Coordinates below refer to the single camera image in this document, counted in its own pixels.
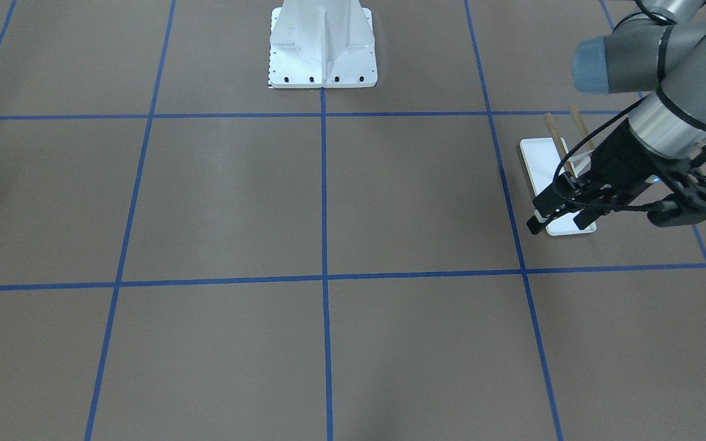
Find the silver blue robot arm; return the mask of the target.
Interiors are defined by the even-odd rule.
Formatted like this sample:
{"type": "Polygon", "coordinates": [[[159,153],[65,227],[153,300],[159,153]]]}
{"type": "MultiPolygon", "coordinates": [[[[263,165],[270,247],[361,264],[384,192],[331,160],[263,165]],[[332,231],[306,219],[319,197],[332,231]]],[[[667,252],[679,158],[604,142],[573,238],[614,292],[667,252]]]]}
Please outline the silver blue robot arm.
{"type": "Polygon", "coordinates": [[[644,92],[579,176],[561,159],[533,199],[532,234],[572,214],[583,230],[611,212],[646,213],[660,228],[706,221],[706,24],[703,1],[638,1],[607,36],[581,42],[572,61],[583,93],[644,92]]]}

